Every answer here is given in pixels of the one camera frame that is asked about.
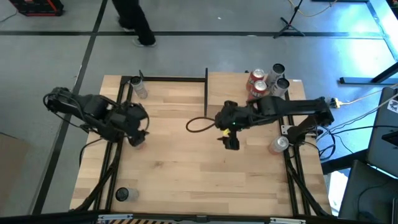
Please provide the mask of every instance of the wooden tabletop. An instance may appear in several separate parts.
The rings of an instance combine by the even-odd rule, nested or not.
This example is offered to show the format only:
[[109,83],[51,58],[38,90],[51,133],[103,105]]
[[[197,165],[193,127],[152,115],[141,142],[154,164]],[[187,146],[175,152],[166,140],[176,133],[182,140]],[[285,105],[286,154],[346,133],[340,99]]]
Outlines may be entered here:
[[[101,95],[116,100],[121,76],[104,77]],[[246,73],[210,73],[208,76],[208,116],[219,111],[225,100],[245,105]],[[273,156],[266,149],[279,135],[279,124],[245,129],[238,133],[241,149],[226,150],[216,140],[222,132],[211,128],[189,133],[185,124],[203,116],[205,83],[146,82],[148,98],[133,102],[144,105],[150,126],[144,144],[138,148],[123,144],[116,181],[120,187],[139,191],[136,202],[113,200],[114,212],[291,216],[287,174],[282,155]],[[291,80],[291,100],[305,99],[300,80]],[[303,117],[295,117],[299,124]],[[201,129],[211,121],[198,120],[191,129]],[[88,142],[97,139],[88,136]],[[100,176],[106,142],[85,149],[70,207],[79,206]],[[305,181],[317,202],[330,212],[318,151],[300,147]],[[299,210],[301,196],[296,187]],[[104,207],[105,196],[101,206]]]

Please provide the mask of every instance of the soda can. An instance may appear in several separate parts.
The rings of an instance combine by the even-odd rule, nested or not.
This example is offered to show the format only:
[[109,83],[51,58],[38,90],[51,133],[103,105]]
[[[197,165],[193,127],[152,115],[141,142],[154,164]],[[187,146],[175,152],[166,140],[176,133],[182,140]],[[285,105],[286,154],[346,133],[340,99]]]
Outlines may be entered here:
[[144,82],[142,81],[141,77],[132,77],[130,84],[140,99],[145,99],[148,97],[148,92],[145,89]]
[[278,78],[282,78],[285,73],[285,67],[282,64],[275,64],[272,66],[271,71],[269,72],[266,78],[267,86],[273,86]]
[[135,202],[138,199],[138,196],[139,193],[137,189],[125,187],[119,188],[115,193],[116,200],[119,202]]
[[288,87],[290,86],[289,81],[286,78],[279,78],[275,85],[273,85],[270,89],[271,96],[279,96],[282,97]]
[[285,136],[275,138],[268,147],[271,154],[276,155],[289,147],[289,140]]
[[255,69],[250,73],[248,82],[246,83],[246,90],[250,91],[251,87],[256,81],[263,80],[265,77],[265,73],[262,69]]
[[266,91],[267,91],[266,83],[262,80],[256,81],[249,92],[248,100],[260,98],[264,96]]

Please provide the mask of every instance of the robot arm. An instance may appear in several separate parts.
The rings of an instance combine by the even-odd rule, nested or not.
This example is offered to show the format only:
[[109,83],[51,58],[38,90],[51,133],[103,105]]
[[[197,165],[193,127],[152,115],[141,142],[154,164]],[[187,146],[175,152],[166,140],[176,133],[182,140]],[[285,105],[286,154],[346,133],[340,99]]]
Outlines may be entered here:
[[298,126],[287,130],[289,142],[296,144],[305,139],[315,126],[328,126],[334,122],[324,97],[316,100],[285,101],[277,96],[264,96],[247,102],[245,107],[232,101],[225,101],[224,107],[215,117],[215,126],[222,131],[229,130],[228,137],[219,138],[226,149],[239,149],[236,132],[253,126],[270,124],[287,115],[309,115]]
[[44,105],[53,113],[76,116],[85,122],[80,126],[83,130],[94,131],[109,142],[127,136],[132,146],[138,146],[148,134],[138,130],[140,121],[148,118],[141,104],[126,101],[119,105],[105,96],[80,96],[57,87],[44,96]]

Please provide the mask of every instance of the coca-cola can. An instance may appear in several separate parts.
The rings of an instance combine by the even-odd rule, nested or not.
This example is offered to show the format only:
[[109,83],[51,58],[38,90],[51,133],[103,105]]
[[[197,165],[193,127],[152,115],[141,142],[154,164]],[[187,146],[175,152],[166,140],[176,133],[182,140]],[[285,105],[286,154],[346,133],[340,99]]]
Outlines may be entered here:
[[285,74],[285,67],[282,64],[275,64],[272,66],[271,71],[269,72],[266,78],[266,84],[269,87],[272,87],[278,78],[282,78]]
[[266,91],[267,91],[267,84],[264,81],[259,80],[255,82],[254,85],[252,86],[249,92],[248,100],[260,98],[264,96]]
[[264,73],[264,71],[263,71],[262,69],[260,69],[260,68],[253,70],[253,71],[250,73],[248,82],[246,83],[246,90],[247,90],[247,91],[250,91],[250,90],[251,90],[251,87],[253,86],[253,84],[254,84],[256,81],[263,80],[264,77],[265,77],[265,75],[266,75],[266,74]]
[[279,96],[282,97],[288,87],[290,86],[289,81],[286,78],[279,78],[275,85],[273,85],[270,89],[271,96]]

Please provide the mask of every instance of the person's leg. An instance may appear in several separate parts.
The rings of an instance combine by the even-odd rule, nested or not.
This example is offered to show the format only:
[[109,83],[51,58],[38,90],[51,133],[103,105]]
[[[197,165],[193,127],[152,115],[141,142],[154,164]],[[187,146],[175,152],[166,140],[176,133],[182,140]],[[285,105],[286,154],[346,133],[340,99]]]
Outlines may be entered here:
[[142,45],[155,44],[155,36],[149,28],[145,14],[138,0],[112,0],[119,14],[119,24],[126,29],[134,29]]
[[119,25],[125,29],[134,29],[132,4],[130,0],[112,0],[113,6],[119,14]]
[[153,45],[155,44],[154,33],[149,28],[147,19],[145,18],[144,11],[142,11],[138,0],[131,0],[132,2],[132,13],[131,17],[134,23],[134,29],[138,35],[138,40],[142,45]]

